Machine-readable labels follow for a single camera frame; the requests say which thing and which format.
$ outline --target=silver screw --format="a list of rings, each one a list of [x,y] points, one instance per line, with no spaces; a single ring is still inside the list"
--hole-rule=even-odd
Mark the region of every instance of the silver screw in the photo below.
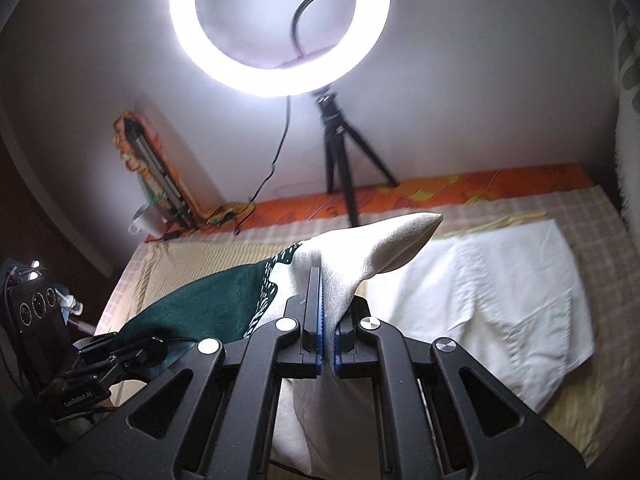
[[[217,339],[203,339],[198,343],[198,351],[201,354],[215,354],[218,350],[220,350],[220,342]]]
[[[375,330],[380,328],[380,324],[380,320],[373,316],[363,317],[360,320],[360,326],[363,327],[364,330]]]
[[[276,328],[281,332],[289,332],[298,325],[298,322],[292,317],[281,317],[276,321]]]
[[[456,342],[448,337],[436,339],[436,348],[441,352],[453,352],[456,349]]]

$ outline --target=glowing white ring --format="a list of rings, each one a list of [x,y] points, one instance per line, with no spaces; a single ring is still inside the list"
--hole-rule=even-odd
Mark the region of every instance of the glowing white ring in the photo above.
[[[170,0],[178,41],[193,62],[213,79],[247,94],[297,95],[322,88],[355,67],[373,48],[385,27],[391,0],[356,0],[349,30],[329,52],[290,68],[254,68],[220,52],[202,30],[196,0]]]

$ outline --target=dark green cloth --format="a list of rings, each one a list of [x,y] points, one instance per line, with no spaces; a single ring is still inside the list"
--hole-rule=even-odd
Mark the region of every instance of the dark green cloth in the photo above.
[[[223,344],[242,339],[256,313],[267,262],[232,267],[174,290],[129,320],[113,339],[113,348],[146,336],[167,342],[174,338],[200,341],[213,337]],[[189,347],[170,346],[158,371]]]

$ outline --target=orange tablecloth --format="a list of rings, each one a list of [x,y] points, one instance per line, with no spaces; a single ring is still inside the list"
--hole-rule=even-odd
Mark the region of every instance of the orange tablecloth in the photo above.
[[[356,190],[361,213],[382,213],[400,208],[428,209],[444,204],[464,204],[592,187],[579,164],[556,164],[512,170],[480,171],[447,176],[412,178],[398,187],[367,186]],[[258,203],[242,229],[267,227],[346,214],[342,193],[315,194]],[[233,221],[210,226],[199,234],[231,231]]]

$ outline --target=black tripod stand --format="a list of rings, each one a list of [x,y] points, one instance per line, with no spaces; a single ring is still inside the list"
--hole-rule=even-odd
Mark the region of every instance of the black tripod stand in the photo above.
[[[398,186],[398,181],[394,178],[385,163],[376,155],[367,141],[355,130],[342,116],[342,112],[335,104],[335,93],[322,93],[317,99],[322,113],[324,123],[324,156],[326,163],[326,192],[334,192],[334,166],[338,167],[338,177],[342,184],[342,194],[349,213],[351,227],[360,225],[358,221],[358,208],[353,193],[353,182],[351,180],[351,170],[349,159],[344,149],[344,134],[351,136],[351,139],[369,157],[369,160],[386,176],[387,181],[392,186]]]

